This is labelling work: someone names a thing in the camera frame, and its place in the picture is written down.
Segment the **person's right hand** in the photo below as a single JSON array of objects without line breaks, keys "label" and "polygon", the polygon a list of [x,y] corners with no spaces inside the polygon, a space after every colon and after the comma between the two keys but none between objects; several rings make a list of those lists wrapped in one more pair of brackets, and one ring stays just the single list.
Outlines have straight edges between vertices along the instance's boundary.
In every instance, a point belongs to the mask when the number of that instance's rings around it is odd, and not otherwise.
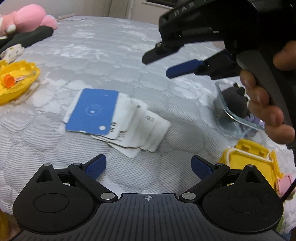
[{"label": "person's right hand", "polygon": [[[295,70],[295,41],[288,42],[274,55],[273,63],[283,71]],[[265,133],[278,144],[289,144],[295,140],[295,129],[285,125],[284,115],[280,108],[269,104],[267,91],[258,86],[255,77],[246,70],[241,70],[240,81],[250,97],[248,108],[252,114],[265,122]]]}]

